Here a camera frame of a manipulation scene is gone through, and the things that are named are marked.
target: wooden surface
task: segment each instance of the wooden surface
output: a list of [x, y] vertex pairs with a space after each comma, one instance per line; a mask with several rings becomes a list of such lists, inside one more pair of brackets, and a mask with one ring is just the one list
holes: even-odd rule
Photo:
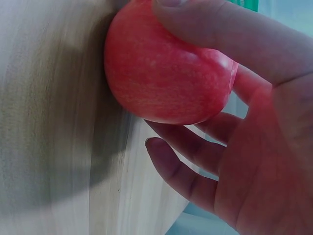
[[124, 3], [0, 1], [0, 235], [162, 235], [186, 205], [105, 83]]

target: fingernail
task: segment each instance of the fingernail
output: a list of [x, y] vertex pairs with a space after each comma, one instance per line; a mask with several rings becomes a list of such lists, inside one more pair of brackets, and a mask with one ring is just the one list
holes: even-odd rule
[[175, 7], [184, 3], [186, 0], [156, 0], [158, 4], [167, 7]]
[[145, 145], [147, 144], [147, 141], [148, 141], [149, 139], [151, 139], [151, 138], [147, 138], [147, 139], [146, 139], [146, 141], [145, 141]]

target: hand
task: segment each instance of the hand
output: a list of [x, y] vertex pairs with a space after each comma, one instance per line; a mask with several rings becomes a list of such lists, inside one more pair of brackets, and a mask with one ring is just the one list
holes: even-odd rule
[[242, 235], [313, 234], [313, 39], [222, 0], [153, 8], [176, 36], [243, 65], [234, 91], [249, 105], [245, 119], [220, 113], [196, 125], [227, 147], [148, 122], [163, 138], [146, 142], [161, 177]]

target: apple skin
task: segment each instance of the apple skin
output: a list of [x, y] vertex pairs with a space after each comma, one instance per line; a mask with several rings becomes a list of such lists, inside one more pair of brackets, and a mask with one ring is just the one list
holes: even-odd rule
[[191, 125], [218, 114], [232, 90], [238, 63], [168, 32], [151, 0], [133, 0], [110, 25], [104, 66], [117, 101], [149, 121]]

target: palm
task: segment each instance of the palm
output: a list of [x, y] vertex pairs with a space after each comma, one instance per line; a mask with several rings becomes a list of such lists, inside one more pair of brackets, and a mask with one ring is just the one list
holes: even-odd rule
[[243, 235], [254, 234], [256, 228], [265, 235], [294, 234], [294, 228], [305, 228], [302, 218], [308, 217], [298, 205], [305, 200], [295, 165], [270, 92], [259, 89], [222, 156], [215, 212]]
[[185, 127], [148, 122], [182, 155], [219, 176], [218, 182], [191, 171], [160, 139], [147, 141], [148, 152], [171, 187], [242, 235], [310, 234], [313, 195], [305, 191], [301, 165], [280, 130], [272, 91], [268, 82], [241, 68], [235, 92], [249, 105], [246, 118], [220, 113], [197, 124], [227, 147]]

